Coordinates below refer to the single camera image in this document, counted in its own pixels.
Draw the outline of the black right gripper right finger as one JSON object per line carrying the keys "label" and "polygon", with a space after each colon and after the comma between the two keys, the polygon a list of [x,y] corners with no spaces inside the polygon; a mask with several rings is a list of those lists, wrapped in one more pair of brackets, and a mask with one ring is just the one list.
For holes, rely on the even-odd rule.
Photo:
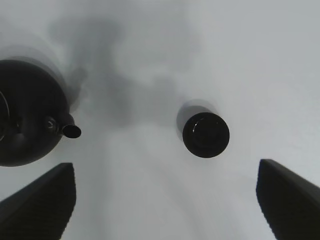
{"label": "black right gripper right finger", "polygon": [[278,240],[320,238],[320,188],[272,159],[259,162],[256,197]]}

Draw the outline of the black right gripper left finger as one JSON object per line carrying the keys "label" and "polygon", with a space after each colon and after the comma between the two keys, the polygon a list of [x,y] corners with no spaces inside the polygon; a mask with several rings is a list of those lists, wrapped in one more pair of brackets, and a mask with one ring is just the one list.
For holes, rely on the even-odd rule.
{"label": "black right gripper left finger", "polygon": [[60,163],[0,202],[2,240],[59,240],[77,199],[72,163]]}

